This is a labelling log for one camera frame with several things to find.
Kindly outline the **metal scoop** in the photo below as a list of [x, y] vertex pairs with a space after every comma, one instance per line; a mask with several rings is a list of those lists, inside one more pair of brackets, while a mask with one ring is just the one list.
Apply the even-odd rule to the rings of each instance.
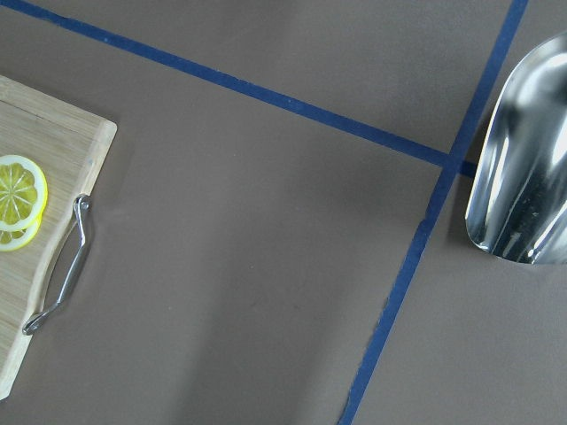
[[566, 34], [529, 51], [491, 116], [465, 212], [469, 239], [501, 259], [566, 261]]

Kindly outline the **wooden cutting board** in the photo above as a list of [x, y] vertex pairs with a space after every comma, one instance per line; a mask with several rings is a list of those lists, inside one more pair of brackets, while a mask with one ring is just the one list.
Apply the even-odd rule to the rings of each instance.
[[116, 132], [105, 118], [1, 79], [1, 152], [33, 160], [48, 187], [36, 236], [1, 255], [2, 398], [10, 395], [31, 341], [22, 329], [43, 309], [55, 260], [73, 226], [74, 200], [93, 190]]

